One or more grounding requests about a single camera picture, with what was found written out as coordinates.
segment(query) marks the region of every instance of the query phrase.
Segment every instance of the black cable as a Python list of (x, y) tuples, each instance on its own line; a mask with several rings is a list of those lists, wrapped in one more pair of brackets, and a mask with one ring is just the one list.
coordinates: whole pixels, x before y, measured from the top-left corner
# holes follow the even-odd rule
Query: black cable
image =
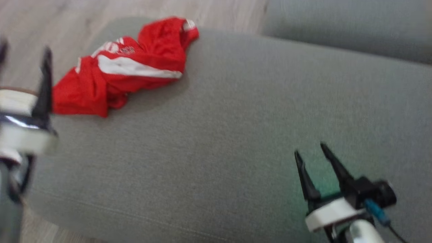
[(402, 238), (402, 236), (400, 236), (395, 230), (394, 230), (394, 228), (391, 226), (391, 225), (389, 225), (388, 226), (388, 229), (390, 229), (390, 231), (394, 234), (394, 236), (396, 236), (396, 238), (398, 239), (398, 240), (400, 240), (402, 243), (408, 243), (408, 241), (406, 241), (404, 238)]

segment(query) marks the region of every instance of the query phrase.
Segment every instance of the gray fabric surface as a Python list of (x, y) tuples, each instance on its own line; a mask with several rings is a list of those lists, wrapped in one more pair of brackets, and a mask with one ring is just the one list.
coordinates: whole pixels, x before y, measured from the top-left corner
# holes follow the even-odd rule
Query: gray fabric surface
[[(145, 22), (109, 24), (89, 53)], [(107, 119), (54, 118), (60, 150), (38, 161), (33, 210), (112, 242), (324, 242), (306, 229), (294, 150), (332, 192), (326, 141), (354, 176), (393, 183), (395, 228), (432, 238), (432, 67), (200, 32), (177, 83)]]
[(432, 64), (429, 0), (270, 0), (263, 33)]

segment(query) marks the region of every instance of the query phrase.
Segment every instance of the gray sofa seat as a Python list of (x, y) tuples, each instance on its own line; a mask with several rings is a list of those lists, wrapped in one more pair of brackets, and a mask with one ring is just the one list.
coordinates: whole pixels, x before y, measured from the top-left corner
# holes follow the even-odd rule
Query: gray sofa seat
[(270, 0), (263, 34), (432, 64), (429, 0)]
[[(108, 24), (89, 53), (147, 21)], [(180, 81), (130, 95), (107, 119), (54, 117), (60, 148), (38, 160), (34, 211), (109, 242), (321, 243), (304, 222), (294, 150), (332, 192), (326, 141), (354, 176), (393, 183), (395, 228), (412, 242), (432, 238), (432, 67), (200, 33)]]

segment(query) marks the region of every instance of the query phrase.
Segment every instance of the couch seam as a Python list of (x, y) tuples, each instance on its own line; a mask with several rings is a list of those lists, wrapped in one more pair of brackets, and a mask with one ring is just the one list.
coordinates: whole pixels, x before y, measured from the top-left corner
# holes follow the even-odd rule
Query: couch seam
[(158, 221), (158, 220), (155, 220), (155, 219), (151, 219), (149, 217), (145, 217), (145, 216), (142, 216), (142, 215), (136, 216), (136, 215), (132, 215), (132, 214), (120, 211), (120, 210), (115, 210), (115, 209), (112, 209), (112, 208), (108, 208), (108, 207), (105, 207), (105, 206), (100, 206), (100, 205), (95, 205), (95, 204), (91, 204), (91, 203), (87, 203), (87, 202), (82, 202), (82, 201), (78, 201), (78, 200), (67, 198), (67, 197), (60, 197), (59, 195), (56, 195), (56, 194), (54, 194), (52, 192), (46, 192), (46, 191), (42, 191), (42, 190), (38, 190), (38, 189), (32, 189), (32, 191), (48, 195), (48, 196), (50, 196), (52, 198), (55, 198), (57, 200), (72, 201), (72, 202), (75, 202), (75, 203), (78, 203), (78, 204), (81, 204), (81, 205), (84, 205), (84, 206), (92, 207), (92, 208), (94, 208), (96, 210), (99, 210), (99, 211), (107, 210), (107, 211), (110, 211), (112, 213), (116, 213), (116, 214), (119, 214), (121, 216), (129, 217), (129, 218), (132, 218), (132, 219), (144, 219), (145, 221), (147, 221), (150, 224), (154, 224), (154, 225), (155, 224), (160, 224), (160, 225), (165, 226), (165, 227), (168, 226), (168, 227), (173, 228), (175, 230), (178, 230), (180, 232), (188, 233), (188, 234), (191, 234), (191, 235), (194, 235), (194, 236), (206, 239), (206, 240), (209, 240), (209, 239), (218, 239), (218, 240), (223, 240), (223, 241), (230, 241), (230, 240), (228, 240), (226, 238), (222, 238), (222, 237), (215, 236), (215, 235), (212, 235), (212, 234), (209, 234), (209, 233), (205, 233), (205, 232), (200, 232), (200, 231), (197, 231), (197, 230), (191, 230), (191, 229), (183, 228), (183, 227), (180, 227), (180, 226), (175, 226), (175, 225), (168, 224), (168, 223), (165, 223), (165, 222), (161, 222), (161, 221)]

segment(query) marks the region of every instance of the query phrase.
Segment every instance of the white sleeve trim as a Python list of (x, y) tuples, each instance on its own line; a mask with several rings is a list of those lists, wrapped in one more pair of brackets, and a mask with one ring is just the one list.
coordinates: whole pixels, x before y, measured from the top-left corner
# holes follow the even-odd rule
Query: white sleeve trim
[(106, 74), (158, 78), (180, 78), (182, 76), (180, 71), (157, 69), (125, 57), (109, 59), (104, 55), (98, 55), (98, 65), (99, 69)]

